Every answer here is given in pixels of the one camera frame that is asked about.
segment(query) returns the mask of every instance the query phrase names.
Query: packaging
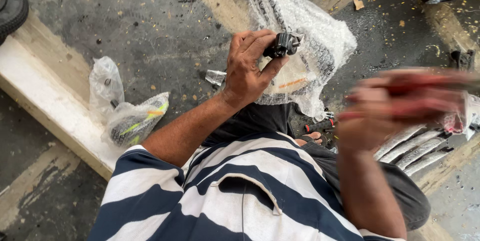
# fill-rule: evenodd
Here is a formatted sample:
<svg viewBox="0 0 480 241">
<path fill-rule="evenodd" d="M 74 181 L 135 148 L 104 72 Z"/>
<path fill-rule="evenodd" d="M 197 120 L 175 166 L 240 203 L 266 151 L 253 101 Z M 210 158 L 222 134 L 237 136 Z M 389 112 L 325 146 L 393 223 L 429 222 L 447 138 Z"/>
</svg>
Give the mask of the packaging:
<svg viewBox="0 0 480 241">
<path fill-rule="evenodd" d="M 169 93 L 164 92 L 140 105 L 120 103 L 110 115 L 102 140 L 128 148 L 141 144 L 169 108 Z"/>
<path fill-rule="evenodd" d="M 108 56 L 93 59 L 95 64 L 90 72 L 90 114 L 99 122 L 105 122 L 114 107 L 110 101 L 125 102 L 123 85 L 115 63 Z"/>
<path fill-rule="evenodd" d="M 310 117 L 324 118 L 320 93 L 327 81 L 357 47 L 343 21 L 308 0 L 249 0 L 252 30 L 271 29 L 301 38 L 297 53 L 280 70 L 256 103 L 296 102 Z M 262 58 L 263 69 L 271 59 Z"/>
</svg>

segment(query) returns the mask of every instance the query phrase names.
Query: wrist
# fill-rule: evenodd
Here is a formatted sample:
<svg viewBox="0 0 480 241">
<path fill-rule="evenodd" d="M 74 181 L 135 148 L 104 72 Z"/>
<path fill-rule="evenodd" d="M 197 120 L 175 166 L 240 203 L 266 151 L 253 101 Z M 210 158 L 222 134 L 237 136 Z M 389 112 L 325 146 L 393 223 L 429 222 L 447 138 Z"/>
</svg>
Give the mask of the wrist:
<svg viewBox="0 0 480 241">
<path fill-rule="evenodd" d="M 350 147 L 338 147 L 339 157 L 345 160 L 373 160 L 375 150 L 353 149 Z"/>
<path fill-rule="evenodd" d="M 238 112 L 239 110 L 243 109 L 247 104 L 244 103 L 244 99 L 242 97 L 238 97 L 237 94 L 224 89 L 222 90 L 219 95 L 218 95 L 223 103 L 230 107 L 232 110 L 235 112 Z"/>
<path fill-rule="evenodd" d="M 229 98 L 230 96 L 225 94 L 224 91 L 221 91 L 218 95 L 212 97 L 212 99 L 215 100 L 217 105 L 220 107 L 219 110 L 234 115 L 241 110 L 243 106 L 239 106 L 238 103 L 232 103 L 232 100 Z"/>
</svg>

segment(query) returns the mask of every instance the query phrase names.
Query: forearm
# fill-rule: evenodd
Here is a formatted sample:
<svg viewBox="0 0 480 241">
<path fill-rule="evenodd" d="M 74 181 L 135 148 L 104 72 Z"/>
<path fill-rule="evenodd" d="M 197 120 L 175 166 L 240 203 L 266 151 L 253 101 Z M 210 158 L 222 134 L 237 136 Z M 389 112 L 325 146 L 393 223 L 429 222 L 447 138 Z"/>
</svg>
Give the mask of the forearm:
<svg viewBox="0 0 480 241">
<path fill-rule="evenodd" d="M 392 238 L 407 237 L 400 207 L 370 152 L 337 157 L 340 194 L 348 219 L 359 229 Z"/>
<path fill-rule="evenodd" d="M 159 159 L 182 167 L 202 141 L 237 111 L 216 95 L 156 131 L 143 146 Z"/>
</svg>

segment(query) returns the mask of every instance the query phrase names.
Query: striped shirt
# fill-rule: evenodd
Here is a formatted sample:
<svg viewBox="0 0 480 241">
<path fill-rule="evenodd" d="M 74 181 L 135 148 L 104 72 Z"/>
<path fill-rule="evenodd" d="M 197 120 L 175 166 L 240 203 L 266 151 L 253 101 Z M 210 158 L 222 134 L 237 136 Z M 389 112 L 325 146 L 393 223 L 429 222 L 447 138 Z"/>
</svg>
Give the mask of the striped shirt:
<svg viewBox="0 0 480 241">
<path fill-rule="evenodd" d="M 289 136 L 206 148 L 186 175 L 141 145 L 117 161 L 89 240 L 403 240 L 357 229 Z"/>
</svg>

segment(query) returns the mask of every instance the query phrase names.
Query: black bracket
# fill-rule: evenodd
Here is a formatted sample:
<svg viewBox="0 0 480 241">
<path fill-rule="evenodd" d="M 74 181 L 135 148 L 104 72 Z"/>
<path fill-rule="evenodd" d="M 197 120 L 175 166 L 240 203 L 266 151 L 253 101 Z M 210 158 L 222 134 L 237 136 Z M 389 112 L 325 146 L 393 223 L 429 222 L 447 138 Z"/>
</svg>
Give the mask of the black bracket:
<svg viewBox="0 0 480 241">
<path fill-rule="evenodd" d="M 263 52 L 265 57 L 269 56 L 274 59 L 277 57 L 285 57 L 297 53 L 297 48 L 300 46 L 300 38 L 287 33 L 279 33 L 276 35 L 275 44 L 268 47 Z"/>
</svg>

